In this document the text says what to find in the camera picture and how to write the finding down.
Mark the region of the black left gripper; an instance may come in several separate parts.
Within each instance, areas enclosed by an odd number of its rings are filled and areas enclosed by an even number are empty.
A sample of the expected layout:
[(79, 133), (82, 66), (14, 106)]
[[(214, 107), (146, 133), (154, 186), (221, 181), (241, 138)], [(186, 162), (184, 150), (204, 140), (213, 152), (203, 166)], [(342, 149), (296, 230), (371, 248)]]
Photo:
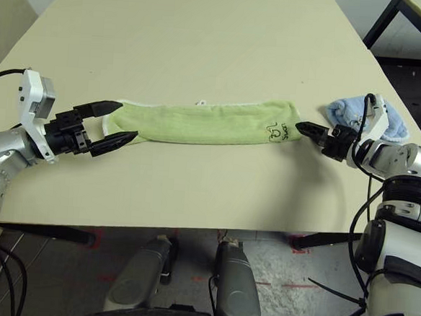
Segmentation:
[(55, 155), (85, 154), (92, 157), (113, 152), (137, 138), (137, 131), (121, 131), (105, 136), (92, 143), (83, 125), (85, 118), (98, 118), (109, 115), (121, 108), (123, 103), (114, 100), (90, 102), (73, 107), (73, 110), (56, 114), (56, 118), (45, 124), (45, 140)]

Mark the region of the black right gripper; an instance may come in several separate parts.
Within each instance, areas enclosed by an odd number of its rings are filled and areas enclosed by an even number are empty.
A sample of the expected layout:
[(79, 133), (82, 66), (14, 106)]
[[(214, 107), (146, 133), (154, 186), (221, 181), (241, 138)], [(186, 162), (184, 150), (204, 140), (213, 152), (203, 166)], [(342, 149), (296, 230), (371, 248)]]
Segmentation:
[(298, 122), (298, 132), (309, 137), (315, 144), (322, 145), (321, 152), (326, 157), (342, 162), (347, 158), (350, 147), (358, 137), (358, 132), (348, 126), (336, 125), (332, 131), (310, 121)]

